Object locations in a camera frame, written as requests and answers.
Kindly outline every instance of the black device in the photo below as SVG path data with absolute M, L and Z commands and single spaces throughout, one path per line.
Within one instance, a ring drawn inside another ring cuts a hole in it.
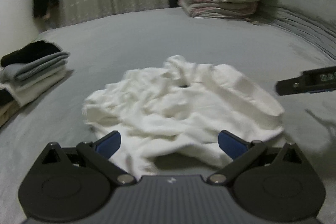
M 143 176 L 109 158 L 113 131 L 95 143 L 49 143 L 24 178 L 18 198 L 25 224 L 318 224 L 325 188 L 296 144 L 267 147 L 222 131 L 233 162 L 210 175 Z
M 276 84 L 278 95 L 318 93 L 336 90 L 336 66 L 306 70 L 300 77 L 282 80 Z

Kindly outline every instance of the metal screw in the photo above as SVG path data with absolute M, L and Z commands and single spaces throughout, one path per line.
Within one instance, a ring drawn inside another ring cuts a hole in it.
M 124 175 L 119 175 L 117 177 L 118 182 L 122 183 L 122 184 L 127 184 L 127 183 L 131 183 L 134 180 L 134 177 L 132 175 L 129 174 L 124 174 Z
M 226 176 L 222 174 L 214 174 L 210 177 L 210 180 L 216 184 L 223 183 L 226 181 Z
M 253 140 L 253 141 L 251 142 L 252 145 L 256 145 L 256 144 L 258 144 L 258 143 L 262 143 L 262 141 L 261 141 L 261 140 Z

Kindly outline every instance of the white towel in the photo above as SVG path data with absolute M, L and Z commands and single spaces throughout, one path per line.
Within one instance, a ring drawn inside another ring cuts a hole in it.
M 53 75 L 48 76 L 43 80 L 40 80 L 37 83 L 33 84 L 32 86 L 20 91 L 17 91 L 15 86 L 10 83 L 0 83 L 0 87 L 8 90 L 14 100 L 17 101 L 19 106 L 23 107 L 27 103 L 35 100 L 43 92 L 51 88 L 57 82 L 62 80 L 65 77 L 66 73 L 67 70 L 63 68 Z
M 83 105 L 85 123 L 98 138 L 120 132 L 121 147 L 110 160 L 136 178 L 156 174 L 153 159 L 173 152 L 222 168 L 230 159 L 217 143 L 221 130 L 246 141 L 268 140 L 283 130 L 283 112 L 233 67 L 197 65 L 182 56 L 168 58 L 164 68 L 127 71 Z

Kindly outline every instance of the bed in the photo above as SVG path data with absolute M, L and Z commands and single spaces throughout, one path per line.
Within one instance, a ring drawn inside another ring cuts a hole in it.
M 161 67 L 172 55 L 196 63 L 229 64 L 275 96 L 285 109 L 284 133 L 270 141 L 296 142 L 322 178 L 327 196 L 319 213 L 336 223 L 336 95 L 279 97 L 277 81 L 303 70 L 336 65 L 335 0 L 265 0 L 260 24 L 189 18 L 181 8 L 114 15 L 49 30 L 47 39 L 71 52 L 67 77 L 0 129 L 0 223 L 25 216 L 18 187 L 48 142 L 75 146 L 96 140 L 83 123 L 82 104 L 93 91 L 118 82 L 126 70 Z M 178 154 L 156 159 L 162 174 L 213 172 Z

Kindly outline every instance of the light blue folded clothing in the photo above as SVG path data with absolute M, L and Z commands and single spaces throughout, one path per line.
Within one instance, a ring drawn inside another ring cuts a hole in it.
M 43 75 L 50 75 L 50 72 L 52 72 L 52 71 L 59 71 L 60 68 L 64 67 L 64 65 L 66 63 L 68 63 L 68 61 L 65 60 L 65 59 L 62 59 L 62 60 L 58 61 L 57 63 L 45 68 L 44 70 L 41 70 L 40 72 L 28 77 L 25 80 L 16 81 L 16 82 L 12 82 L 12 83 L 16 84 L 17 86 L 28 85 L 29 83 L 35 82 L 37 79 L 40 79 Z
M 56 67 L 63 66 L 65 59 L 70 56 L 68 52 L 56 52 L 54 54 L 42 57 L 28 64 L 11 64 L 0 71 L 0 82 L 12 82 L 16 85 L 25 85 L 36 74 L 47 73 Z

